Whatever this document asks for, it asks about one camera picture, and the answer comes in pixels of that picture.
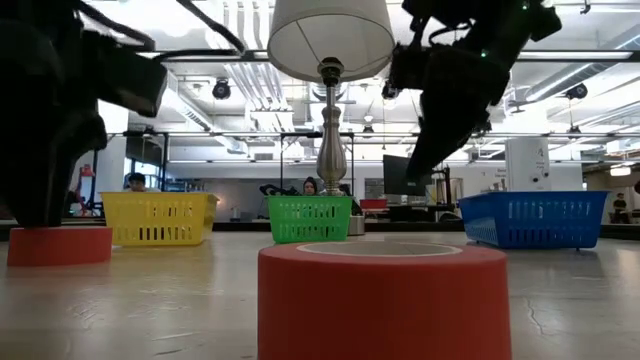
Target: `person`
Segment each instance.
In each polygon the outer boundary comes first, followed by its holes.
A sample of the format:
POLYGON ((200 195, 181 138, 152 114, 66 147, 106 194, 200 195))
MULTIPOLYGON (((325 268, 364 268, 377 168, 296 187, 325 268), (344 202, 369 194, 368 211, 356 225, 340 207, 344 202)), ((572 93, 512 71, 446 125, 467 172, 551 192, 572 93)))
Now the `person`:
POLYGON ((130 192, 158 192, 158 189, 148 188, 146 186, 147 178, 140 173, 132 173, 129 175, 129 188, 125 191, 130 192))
POLYGON ((617 199, 613 202, 613 223, 629 224, 629 214, 627 214, 627 202, 624 201, 624 194, 618 193, 617 199))
POLYGON ((302 195, 318 195, 318 184, 311 176, 302 185, 302 195))

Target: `silver lamp stand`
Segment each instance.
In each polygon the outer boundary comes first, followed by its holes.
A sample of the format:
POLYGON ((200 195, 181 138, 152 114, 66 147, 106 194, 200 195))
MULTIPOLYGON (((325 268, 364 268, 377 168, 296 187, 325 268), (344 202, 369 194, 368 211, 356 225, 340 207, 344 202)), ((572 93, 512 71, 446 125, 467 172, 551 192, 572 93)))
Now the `silver lamp stand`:
POLYGON ((318 154, 318 176, 324 181, 327 195, 339 196, 340 180, 347 174, 347 159, 340 139, 340 108, 336 106, 336 86, 344 66, 336 58, 325 58, 318 73, 327 87, 327 106, 322 109, 324 133, 318 154))

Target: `yellow basket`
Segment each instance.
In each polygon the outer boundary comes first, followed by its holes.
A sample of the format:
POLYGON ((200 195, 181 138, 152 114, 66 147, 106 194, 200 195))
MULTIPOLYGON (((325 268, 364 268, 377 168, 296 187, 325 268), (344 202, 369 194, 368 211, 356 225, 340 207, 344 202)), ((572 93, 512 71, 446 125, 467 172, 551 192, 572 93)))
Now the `yellow basket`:
POLYGON ((122 246, 199 245, 212 231, 218 202, 206 193, 100 195, 113 244, 122 246))

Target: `computer monitor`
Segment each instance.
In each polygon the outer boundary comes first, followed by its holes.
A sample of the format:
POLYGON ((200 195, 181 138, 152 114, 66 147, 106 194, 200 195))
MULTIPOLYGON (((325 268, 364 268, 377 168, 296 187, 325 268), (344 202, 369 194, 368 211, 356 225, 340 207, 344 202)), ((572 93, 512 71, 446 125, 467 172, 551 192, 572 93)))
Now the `computer monitor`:
POLYGON ((409 158, 384 155, 382 167, 384 171, 384 193, 393 195, 426 196, 427 185, 432 183, 431 175, 418 180, 407 179, 409 158))

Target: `green basket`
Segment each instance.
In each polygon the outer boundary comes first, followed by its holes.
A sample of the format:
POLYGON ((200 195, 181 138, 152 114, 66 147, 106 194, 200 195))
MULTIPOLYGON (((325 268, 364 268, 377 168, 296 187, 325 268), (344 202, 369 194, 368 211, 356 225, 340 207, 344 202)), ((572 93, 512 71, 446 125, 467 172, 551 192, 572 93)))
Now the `green basket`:
POLYGON ((348 196, 269 196, 276 244, 345 241, 351 217, 348 196))

